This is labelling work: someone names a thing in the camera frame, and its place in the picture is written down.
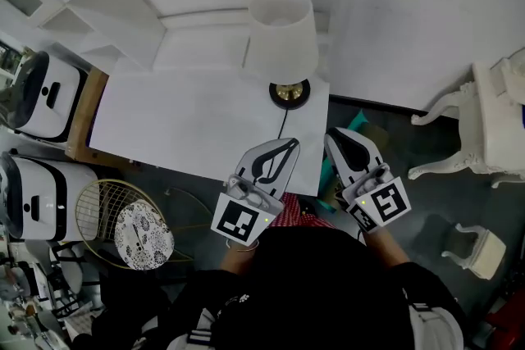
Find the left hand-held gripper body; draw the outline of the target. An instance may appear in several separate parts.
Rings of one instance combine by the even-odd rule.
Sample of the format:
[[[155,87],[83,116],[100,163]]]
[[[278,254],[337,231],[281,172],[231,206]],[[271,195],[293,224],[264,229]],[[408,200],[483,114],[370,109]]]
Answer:
[[[252,245],[284,211],[284,203],[238,175],[226,182],[213,215],[211,230],[230,241]]]

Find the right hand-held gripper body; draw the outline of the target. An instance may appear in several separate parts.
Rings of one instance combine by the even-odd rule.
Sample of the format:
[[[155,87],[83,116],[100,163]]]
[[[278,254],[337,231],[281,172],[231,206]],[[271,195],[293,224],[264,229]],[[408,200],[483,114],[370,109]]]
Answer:
[[[400,177],[386,163],[343,188],[345,210],[366,233],[372,233],[411,211],[412,206]]]

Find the white and black appliance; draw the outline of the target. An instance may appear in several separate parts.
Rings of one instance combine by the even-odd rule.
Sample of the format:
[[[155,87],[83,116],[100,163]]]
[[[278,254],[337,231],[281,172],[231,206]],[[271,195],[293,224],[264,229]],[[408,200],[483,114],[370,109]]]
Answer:
[[[80,241],[76,203],[98,180],[90,167],[0,154],[0,223],[14,239]]]
[[[47,52],[21,65],[11,87],[8,126],[37,139],[67,141],[87,73]]]

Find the white ornate dressing table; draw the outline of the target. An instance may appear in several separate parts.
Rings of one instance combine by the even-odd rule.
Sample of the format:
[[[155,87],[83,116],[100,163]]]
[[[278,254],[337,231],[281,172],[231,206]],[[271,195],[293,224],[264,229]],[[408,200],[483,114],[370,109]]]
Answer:
[[[474,63],[472,72],[473,82],[439,98],[425,116],[411,117],[412,125],[428,125],[454,108],[461,146],[445,160],[409,169],[409,179],[470,169],[495,174],[493,189],[503,183],[525,184],[525,48],[492,67]]]

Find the white desk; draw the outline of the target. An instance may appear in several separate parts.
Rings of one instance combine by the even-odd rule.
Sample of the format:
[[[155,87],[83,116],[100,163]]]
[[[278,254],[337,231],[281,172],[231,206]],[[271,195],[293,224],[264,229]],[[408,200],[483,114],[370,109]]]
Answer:
[[[234,172],[261,143],[296,138],[300,153],[287,191],[317,194],[329,84],[310,79],[311,94],[286,112],[268,86],[237,69],[111,75],[89,145],[102,152],[214,180]]]

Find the floral round seat cushion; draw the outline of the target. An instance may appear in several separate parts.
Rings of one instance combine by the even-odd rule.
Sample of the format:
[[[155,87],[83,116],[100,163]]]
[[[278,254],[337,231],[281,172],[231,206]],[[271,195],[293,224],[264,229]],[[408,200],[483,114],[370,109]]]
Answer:
[[[130,243],[129,224],[138,228],[143,250]],[[146,201],[137,200],[118,214],[114,231],[116,250],[133,270],[154,270],[166,263],[174,251],[174,239],[162,216]]]

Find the person's right forearm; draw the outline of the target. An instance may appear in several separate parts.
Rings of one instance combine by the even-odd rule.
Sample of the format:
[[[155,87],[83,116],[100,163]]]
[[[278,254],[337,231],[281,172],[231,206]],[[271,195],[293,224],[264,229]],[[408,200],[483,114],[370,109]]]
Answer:
[[[386,228],[382,227],[372,233],[364,233],[363,237],[367,248],[385,267],[391,268],[410,262],[406,252]]]

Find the white table lamp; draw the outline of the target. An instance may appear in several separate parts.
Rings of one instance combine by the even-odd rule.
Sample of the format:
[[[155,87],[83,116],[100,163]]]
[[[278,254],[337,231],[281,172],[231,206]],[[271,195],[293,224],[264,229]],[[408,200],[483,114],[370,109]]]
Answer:
[[[252,0],[248,14],[243,68],[267,84],[277,107],[302,107],[319,65],[312,0]]]

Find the brown cardboard box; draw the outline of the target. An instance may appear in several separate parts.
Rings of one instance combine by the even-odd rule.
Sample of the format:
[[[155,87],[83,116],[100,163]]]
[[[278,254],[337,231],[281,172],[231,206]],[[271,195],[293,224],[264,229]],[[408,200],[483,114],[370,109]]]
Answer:
[[[132,161],[89,146],[96,113],[108,79],[109,76],[100,69],[90,69],[73,115],[65,154],[70,159],[85,164],[132,170],[135,168]]]

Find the person's black shirt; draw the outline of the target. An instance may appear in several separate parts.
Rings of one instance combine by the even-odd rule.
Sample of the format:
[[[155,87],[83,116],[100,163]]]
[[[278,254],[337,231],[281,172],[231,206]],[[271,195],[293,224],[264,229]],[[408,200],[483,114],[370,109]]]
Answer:
[[[465,315],[436,275],[385,267],[327,227],[265,230],[242,275],[194,273],[170,321],[179,349],[464,350]]]

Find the white remote control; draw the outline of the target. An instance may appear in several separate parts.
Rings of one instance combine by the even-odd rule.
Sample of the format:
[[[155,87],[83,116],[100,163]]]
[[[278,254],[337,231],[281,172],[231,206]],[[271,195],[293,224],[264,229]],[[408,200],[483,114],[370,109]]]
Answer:
[[[130,243],[133,244],[134,250],[136,252],[141,252],[143,250],[143,244],[141,243],[141,237],[139,235],[138,228],[135,226],[135,224],[131,223],[129,224],[129,237],[130,237]]]

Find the teal rolled yoga mat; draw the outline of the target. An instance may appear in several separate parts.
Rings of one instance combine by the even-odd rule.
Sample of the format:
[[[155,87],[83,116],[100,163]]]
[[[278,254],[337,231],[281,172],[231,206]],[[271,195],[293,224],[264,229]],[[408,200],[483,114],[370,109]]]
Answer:
[[[358,128],[364,123],[368,123],[368,119],[363,114],[363,110],[360,110],[349,123],[348,129],[357,131]],[[336,181],[336,176],[331,167],[330,160],[328,157],[325,157],[322,162],[317,201],[322,207],[326,209],[326,211],[330,212],[331,214],[334,214],[340,210],[338,203],[332,205],[329,203],[330,199],[326,198],[326,195],[331,191],[333,181]]]

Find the person's left forearm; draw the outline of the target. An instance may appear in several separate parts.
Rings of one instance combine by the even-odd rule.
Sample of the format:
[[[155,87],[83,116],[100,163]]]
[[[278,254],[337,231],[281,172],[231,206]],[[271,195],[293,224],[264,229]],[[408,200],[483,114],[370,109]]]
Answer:
[[[258,239],[250,245],[243,245],[227,239],[226,254],[221,261],[220,269],[236,275],[242,275],[249,268],[258,246]]]

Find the red checked garment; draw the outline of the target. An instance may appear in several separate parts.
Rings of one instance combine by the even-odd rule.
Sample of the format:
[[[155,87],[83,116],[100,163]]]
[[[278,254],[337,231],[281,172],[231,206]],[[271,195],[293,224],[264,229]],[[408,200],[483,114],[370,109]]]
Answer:
[[[294,193],[284,193],[281,198],[284,210],[270,224],[275,227],[327,227],[334,229],[335,226],[327,220],[319,217],[315,208],[307,200],[299,198]]]

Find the white ornate stool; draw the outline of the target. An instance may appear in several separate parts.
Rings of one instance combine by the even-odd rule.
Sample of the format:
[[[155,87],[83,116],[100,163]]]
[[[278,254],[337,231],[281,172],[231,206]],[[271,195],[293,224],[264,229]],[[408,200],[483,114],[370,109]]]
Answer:
[[[477,278],[491,280],[503,260],[506,245],[490,230],[479,225],[463,227],[458,223],[445,240],[442,257],[448,257]]]

